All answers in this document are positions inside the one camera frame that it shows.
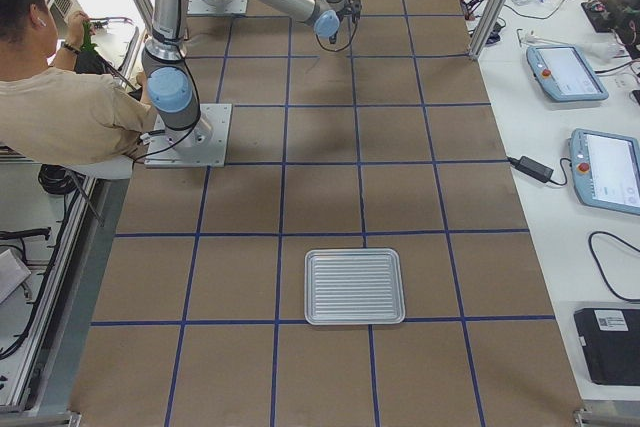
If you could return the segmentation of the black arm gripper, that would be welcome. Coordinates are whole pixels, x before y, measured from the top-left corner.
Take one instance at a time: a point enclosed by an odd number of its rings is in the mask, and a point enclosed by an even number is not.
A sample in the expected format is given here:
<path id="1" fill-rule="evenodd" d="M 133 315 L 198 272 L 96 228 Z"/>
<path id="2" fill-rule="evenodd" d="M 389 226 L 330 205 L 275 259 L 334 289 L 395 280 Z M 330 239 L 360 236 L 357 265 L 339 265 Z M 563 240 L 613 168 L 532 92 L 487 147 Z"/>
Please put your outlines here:
<path id="1" fill-rule="evenodd" d="M 332 33 L 332 37 L 337 36 L 338 29 L 345 19 L 350 19 L 354 25 L 358 25 L 362 11 L 361 0 L 329 0 L 329 4 L 338 18 L 338 26 Z"/>

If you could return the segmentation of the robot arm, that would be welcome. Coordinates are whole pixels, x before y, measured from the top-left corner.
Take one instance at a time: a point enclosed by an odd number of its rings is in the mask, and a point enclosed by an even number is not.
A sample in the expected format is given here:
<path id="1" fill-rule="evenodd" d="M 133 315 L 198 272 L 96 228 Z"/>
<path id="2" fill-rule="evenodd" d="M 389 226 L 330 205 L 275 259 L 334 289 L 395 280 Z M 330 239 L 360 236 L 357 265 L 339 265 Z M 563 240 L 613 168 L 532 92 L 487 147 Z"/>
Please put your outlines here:
<path id="1" fill-rule="evenodd" d="M 249 0 L 155 0 L 150 37 L 142 53 L 158 135 L 144 158 L 152 167 L 220 166 L 226 153 L 231 107 L 200 100 L 186 63 L 195 27 L 228 26 Z M 257 0 L 311 27 L 317 41 L 336 41 L 344 19 L 358 23 L 360 0 Z"/>

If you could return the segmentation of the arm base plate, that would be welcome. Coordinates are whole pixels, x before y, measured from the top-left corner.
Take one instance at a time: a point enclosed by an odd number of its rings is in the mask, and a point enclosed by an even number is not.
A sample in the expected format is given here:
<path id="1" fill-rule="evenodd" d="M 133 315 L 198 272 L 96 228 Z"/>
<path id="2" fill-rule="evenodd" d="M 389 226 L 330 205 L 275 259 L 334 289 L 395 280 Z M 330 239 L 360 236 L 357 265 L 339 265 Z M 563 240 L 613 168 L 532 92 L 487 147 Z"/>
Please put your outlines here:
<path id="1" fill-rule="evenodd" d="M 226 158 L 232 105 L 204 103 L 195 129 L 178 143 L 185 133 L 167 130 L 159 115 L 155 130 L 162 134 L 151 137 L 149 156 L 143 159 L 147 168 L 223 167 Z"/>
<path id="2" fill-rule="evenodd" d="M 187 14 L 191 17 L 244 16 L 248 0 L 189 0 Z"/>

